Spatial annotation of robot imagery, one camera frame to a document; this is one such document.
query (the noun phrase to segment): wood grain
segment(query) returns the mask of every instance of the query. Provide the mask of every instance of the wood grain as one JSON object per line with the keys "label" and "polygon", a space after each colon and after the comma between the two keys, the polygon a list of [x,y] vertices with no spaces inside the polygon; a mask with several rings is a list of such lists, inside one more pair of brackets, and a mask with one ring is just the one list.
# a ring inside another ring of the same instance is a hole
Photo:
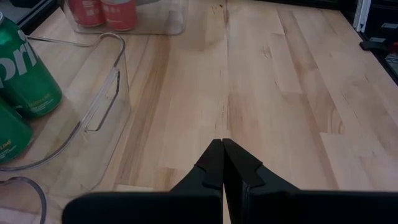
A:
{"label": "wood grain", "polygon": [[[93,38],[64,19],[35,34]],[[124,38],[132,113],[94,191],[170,190],[213,138],[302,189],[398,190],[398,88],[340,12],[191,0],[183,34]]]}

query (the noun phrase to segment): sprite can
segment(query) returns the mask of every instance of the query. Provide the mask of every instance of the sprite can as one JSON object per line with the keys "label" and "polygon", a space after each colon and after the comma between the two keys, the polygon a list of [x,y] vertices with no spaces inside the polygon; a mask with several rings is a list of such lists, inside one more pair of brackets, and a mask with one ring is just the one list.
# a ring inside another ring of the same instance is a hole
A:
{"label": "sprite can", "polygon": [[0,12],[0,96],[24,118],[54,110],[62,91],[19,27]]}
{"label": "sprite can", "polygon": [[0,98],[0,164],[21,154],[32,140],[33,130]]}

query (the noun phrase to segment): transparent storage container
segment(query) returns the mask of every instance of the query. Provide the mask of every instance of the transparent storage container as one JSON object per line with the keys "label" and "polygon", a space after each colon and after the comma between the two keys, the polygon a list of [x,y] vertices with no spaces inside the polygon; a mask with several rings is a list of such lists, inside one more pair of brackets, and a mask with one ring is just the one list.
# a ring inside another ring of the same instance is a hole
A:
{"label": "transparent storage container", "polygon": [[63,99],[53,112],[30,121],[34,141],[0,166],[0,180],[11,179],[0,182],[0,223],[39,223],[43,210],[46,223],[60,223],[66,203],[103,178],[127,123],[125,43],[116,34],[101,34],[88,45],[29,39]]}
{"label": "transparent storage container", "polygon": [[188,0],[65,0],[63,6],[73,29],[85,34],[179,35],[187,10]]}

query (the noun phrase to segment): soda can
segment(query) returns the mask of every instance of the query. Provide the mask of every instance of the soda can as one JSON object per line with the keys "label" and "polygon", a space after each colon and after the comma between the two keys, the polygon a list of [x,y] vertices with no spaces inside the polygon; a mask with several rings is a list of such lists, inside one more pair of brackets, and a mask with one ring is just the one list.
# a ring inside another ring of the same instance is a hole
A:
{"label": "soda can", "polygon": [[77,24],[94,27],[106,22],[100,0],[68,0],[69,9]]}
{"label": "soda can", "polygon": [[54,110],[62,90],[19,27],[0,12],[0,96],[24,118]]}
{"label": "soda can", "polygon": [[108,27],[116,31],[126,31],[136,26],[136,0],[101,1]]}
{"label": "soda can", "polygon": [[0,98],[0,164],[20,155],[32,140],[33,130]]}

